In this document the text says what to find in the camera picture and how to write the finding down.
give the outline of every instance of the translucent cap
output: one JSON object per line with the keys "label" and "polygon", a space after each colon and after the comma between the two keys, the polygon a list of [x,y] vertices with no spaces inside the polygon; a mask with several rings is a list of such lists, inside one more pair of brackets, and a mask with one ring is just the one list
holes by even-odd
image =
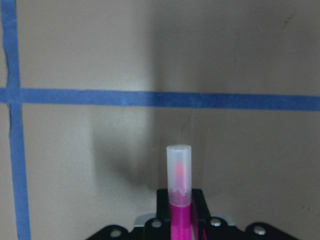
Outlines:
{"label": "translucent cap", "polygon": [[169,202],[178,207],[191,203],[191,146],[166,147]]}

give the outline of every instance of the beige floor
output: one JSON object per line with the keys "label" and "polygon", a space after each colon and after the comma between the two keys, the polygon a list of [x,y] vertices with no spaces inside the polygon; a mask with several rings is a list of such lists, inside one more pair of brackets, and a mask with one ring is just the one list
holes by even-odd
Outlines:
{"label": "beige floor", "polygon": [[[316,0],[19,0],[17,13],[24,88],[320,92]],[[22,120],[32,240],[132,229],[179,143],[212,213],[319,238],[318,112],[25,104]],[[5,104],[0,132],[0,232],[15,240]]]}
{"label": "beige floor", "polygon": [[9,111],[0,104],[0,233],[2,239],[18,240],[9,150]]}

